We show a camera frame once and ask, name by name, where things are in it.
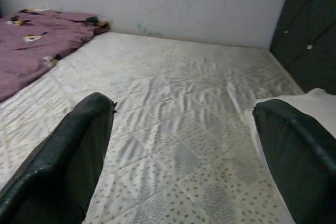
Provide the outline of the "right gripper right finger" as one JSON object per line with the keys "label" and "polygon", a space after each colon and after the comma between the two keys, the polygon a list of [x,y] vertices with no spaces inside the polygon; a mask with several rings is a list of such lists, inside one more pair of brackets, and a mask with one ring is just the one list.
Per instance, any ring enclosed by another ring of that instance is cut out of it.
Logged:
{"label": "right gripper right finger", "polygon": [[285,101],[259,102],[253,117],[273,180],[295,223],[335,223],[335,138]]}

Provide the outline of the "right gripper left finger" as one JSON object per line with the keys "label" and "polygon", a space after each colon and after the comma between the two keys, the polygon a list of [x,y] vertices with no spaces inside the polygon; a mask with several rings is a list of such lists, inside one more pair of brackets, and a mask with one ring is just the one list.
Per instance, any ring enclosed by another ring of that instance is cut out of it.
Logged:
{"label": "right gripper left finger", "polygon": [[82,223],[102,172],[116,102],[82,99],[1,190],[1,223]]}

